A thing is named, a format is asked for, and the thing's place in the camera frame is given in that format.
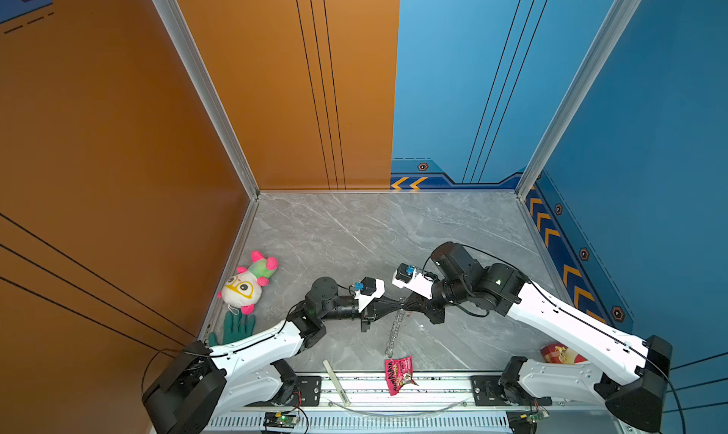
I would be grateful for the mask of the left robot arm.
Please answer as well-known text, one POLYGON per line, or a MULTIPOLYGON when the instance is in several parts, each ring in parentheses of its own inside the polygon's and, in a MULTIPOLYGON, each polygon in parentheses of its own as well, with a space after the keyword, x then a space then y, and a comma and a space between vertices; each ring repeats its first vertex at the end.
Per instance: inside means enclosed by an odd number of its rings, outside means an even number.
POLYGON ((142 394, 158 433, 200 433, 212 418, 254 403, 288 403, 297 376, 288 359, 312 348, 326 334, 326 320, 358 318, 371 323, 399 310, 382 280, 363 280, 365 294, 340 293, 335 280, 315 280, 284 320, 257 335, 208 347, 195 341, 142 394))

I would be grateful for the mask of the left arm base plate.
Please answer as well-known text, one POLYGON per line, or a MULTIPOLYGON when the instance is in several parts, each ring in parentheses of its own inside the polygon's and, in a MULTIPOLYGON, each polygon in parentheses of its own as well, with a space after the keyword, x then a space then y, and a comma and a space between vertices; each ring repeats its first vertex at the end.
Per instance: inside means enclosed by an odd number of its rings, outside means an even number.
POLYGON ((303 375, 282 383, 280 390, 267 403, 270 406, 318 407, 321 395, 322 378, 303 375))

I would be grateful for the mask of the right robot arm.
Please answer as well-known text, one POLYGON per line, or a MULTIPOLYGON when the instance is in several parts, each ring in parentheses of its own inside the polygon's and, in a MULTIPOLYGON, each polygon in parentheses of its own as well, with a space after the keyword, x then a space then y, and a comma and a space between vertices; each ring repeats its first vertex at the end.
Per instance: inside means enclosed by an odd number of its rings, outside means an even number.
POLYGON ((648 433, 662 428, 672 345, 657 335, 637 337, 610 327, 556 298, 503 260, 482 266, 470 246, 446 242, 430 255, 433 274, 402 263, 392 276, 411 291, 409 311, 431 323, 444 322, 446 310, 468 301, 490 313, 529 325, 574 350, 574 365, 512 357, 499 386, 512 405, 538 405, 548 398, 604 407, 623 423, 648 433))

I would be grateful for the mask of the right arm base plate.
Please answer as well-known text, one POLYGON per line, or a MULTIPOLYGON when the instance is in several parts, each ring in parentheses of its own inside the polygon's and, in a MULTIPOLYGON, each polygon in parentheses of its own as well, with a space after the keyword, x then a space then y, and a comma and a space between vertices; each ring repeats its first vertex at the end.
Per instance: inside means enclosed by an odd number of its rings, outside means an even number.
POLYGON ((544 406, 553 405, 551 397, 534 398, 519 383, 503 385, 499 376, 474 375, 470 377, 471 390, 477 407, 544 406))

